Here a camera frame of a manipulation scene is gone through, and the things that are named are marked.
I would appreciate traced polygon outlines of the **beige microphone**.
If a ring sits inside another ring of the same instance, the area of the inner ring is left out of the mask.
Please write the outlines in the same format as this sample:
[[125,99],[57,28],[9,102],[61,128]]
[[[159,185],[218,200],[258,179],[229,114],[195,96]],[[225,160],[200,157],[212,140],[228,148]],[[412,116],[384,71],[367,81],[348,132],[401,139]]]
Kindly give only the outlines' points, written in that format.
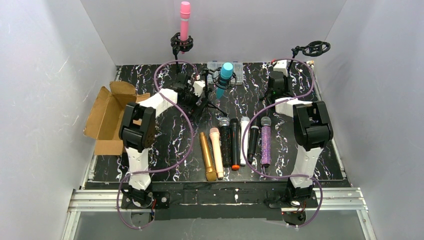
[[212,145],[213,157],[215,163],[215,169],[217,173],[217,178],[219,180],[224,179],[224,167],[222,161],[222,152],[220,146],[220,133],[217,127],[213,127],[209,131],[209,138]]

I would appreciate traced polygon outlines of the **purple glitter microphone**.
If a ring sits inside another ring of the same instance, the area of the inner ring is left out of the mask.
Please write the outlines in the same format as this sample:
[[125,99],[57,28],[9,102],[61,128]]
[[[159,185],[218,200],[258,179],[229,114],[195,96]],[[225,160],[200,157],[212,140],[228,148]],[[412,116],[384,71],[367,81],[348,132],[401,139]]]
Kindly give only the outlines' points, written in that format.
[[271,164],[271,119],[264,116],[261,122],[261,166],[267,168]]

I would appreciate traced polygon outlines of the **black glitter silver-mesh microphone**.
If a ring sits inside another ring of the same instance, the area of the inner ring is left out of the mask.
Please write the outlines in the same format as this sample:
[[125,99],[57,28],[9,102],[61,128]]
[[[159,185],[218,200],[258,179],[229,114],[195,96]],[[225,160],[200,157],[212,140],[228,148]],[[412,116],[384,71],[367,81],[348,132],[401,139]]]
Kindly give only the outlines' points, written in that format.
[[231,167],[231,144],[230,144],[230,119],[222,117],[218,123],[220,134],[220,148],[222,164],[224,168]]

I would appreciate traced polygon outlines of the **turquoise blue microphone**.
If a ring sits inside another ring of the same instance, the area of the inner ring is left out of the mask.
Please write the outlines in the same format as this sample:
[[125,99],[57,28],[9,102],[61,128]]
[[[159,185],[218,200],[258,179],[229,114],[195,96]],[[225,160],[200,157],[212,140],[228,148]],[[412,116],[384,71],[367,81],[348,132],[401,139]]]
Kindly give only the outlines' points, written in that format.
[[217,84],[216,98],[217,99],[220,99],[223,96],[225,89],[230,83],[233,73],[234,73],[234,66],[230,62],[225,62],[220,68],[218,80],[216,82]]

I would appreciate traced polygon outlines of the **black orange-tipped microphone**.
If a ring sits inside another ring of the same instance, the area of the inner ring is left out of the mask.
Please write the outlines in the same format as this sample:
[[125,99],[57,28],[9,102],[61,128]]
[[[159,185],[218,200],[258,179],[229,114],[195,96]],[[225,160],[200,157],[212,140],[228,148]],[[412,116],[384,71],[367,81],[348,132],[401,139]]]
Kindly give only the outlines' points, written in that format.
[[240,169],[240,125],[237,118],[230,120],[231,170]]

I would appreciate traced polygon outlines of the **white microphone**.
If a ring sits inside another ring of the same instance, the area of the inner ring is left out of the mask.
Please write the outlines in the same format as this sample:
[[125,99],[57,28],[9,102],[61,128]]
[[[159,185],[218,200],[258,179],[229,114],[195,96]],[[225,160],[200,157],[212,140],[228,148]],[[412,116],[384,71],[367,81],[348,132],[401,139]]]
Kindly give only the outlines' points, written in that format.
[[249,128],[248,123],[250,118],[243,116],[240,120],[240,165],[244,167],[246,165],[245,157],[248,156],[248,144],[249,144]]

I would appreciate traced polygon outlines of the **black white-banded microphone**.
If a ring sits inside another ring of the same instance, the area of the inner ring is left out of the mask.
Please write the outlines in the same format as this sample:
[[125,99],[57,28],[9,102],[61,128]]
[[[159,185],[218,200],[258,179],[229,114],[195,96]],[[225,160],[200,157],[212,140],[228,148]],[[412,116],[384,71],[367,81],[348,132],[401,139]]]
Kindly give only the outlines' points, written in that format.
[[250,164],[253,162],[253,157],[256,153],[256,147],[258,144],[259,132],[261,126],[261,118],[256,117],[252,122],[249,129],[249,140],[247,149],[247,160]]

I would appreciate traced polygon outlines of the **black round-base microphone stand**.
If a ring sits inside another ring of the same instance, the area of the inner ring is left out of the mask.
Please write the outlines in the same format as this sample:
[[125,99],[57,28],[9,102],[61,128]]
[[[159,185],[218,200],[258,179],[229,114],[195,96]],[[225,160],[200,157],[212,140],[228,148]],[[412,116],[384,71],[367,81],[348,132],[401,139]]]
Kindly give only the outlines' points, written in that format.
[[181,33],[177,32],[171,39],[170,45],[172,47],[172,53],[174,55],[175,64],[176,64],[176,81],[180,84],[187,85],[189,77],[181,72],[181,67],[178,62],[178,54],[180,52],[186,53],[190,51],[194,46],[194,40],[191,35],[188,36],[187,40],[182,40]]

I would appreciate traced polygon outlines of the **gold microphone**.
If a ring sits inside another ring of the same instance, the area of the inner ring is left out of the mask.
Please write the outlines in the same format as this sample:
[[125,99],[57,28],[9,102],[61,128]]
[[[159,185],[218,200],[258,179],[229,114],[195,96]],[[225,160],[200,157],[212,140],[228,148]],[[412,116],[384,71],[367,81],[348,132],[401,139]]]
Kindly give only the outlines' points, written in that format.
[[207,137],[204,132],[199,134],[200,146],[205,167],[205,177],[208,182],[214,182],[217,180],[217,172],[214,167],[214,163],[211,157],[210,148],[208,145]]

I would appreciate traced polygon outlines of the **brown cardboard box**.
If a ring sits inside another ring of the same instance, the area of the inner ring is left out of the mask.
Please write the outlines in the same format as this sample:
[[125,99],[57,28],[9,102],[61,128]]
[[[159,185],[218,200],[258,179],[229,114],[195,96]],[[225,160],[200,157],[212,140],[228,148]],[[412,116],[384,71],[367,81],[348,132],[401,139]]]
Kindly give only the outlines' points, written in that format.
[[137,94],[136,88],[125,81],[111,81],[109,87],[100,88],[83,131],[85,136],[95,139],[95,155],[120,156],[125,151],[119,130],[126,104],[150,96],[149,93]]

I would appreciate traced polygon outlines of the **pink microphone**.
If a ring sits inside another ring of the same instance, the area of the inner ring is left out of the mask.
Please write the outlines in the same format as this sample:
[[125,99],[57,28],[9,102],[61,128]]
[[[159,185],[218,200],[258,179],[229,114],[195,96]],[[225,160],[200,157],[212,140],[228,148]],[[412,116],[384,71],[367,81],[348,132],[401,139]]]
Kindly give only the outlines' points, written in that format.
[[189,18],[191,14],[191,4],[182,1],[180,4],[180,40],[187,41],[189,38]]

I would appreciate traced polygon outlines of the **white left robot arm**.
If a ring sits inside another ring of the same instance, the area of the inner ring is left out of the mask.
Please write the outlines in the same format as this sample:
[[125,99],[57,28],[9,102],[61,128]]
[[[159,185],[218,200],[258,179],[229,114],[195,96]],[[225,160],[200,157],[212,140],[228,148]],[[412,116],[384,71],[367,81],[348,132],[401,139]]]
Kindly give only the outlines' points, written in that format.
[[189,120],[205,87],[206,83],[200,76],[190,80],[188,75],[178,73],[175,81],[152,97],[129,102],[125,106],[118,136],[129,162],[128,189],[122,190],[127,198],[142,205],[148,201],[147,189],[151,184],[149,151],[155,141],[157,117],[167,109],[176,107]]

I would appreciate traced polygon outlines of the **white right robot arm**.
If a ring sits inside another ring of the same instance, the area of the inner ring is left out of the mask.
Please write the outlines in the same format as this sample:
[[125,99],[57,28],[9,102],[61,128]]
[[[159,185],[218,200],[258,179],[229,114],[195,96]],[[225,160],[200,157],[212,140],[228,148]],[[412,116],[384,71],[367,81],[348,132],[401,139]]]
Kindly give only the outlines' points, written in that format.
[[265,99],[269,104],[275,103],[276,113],[293,119],[293,133],[298,145],[292,177],[288,178],[284,199],[287,202],[299,202],[312,195],[311,177],[320,154],[333,138],[333,128],[323,101],[302,101],[290,94],[285,74],[271,71]]

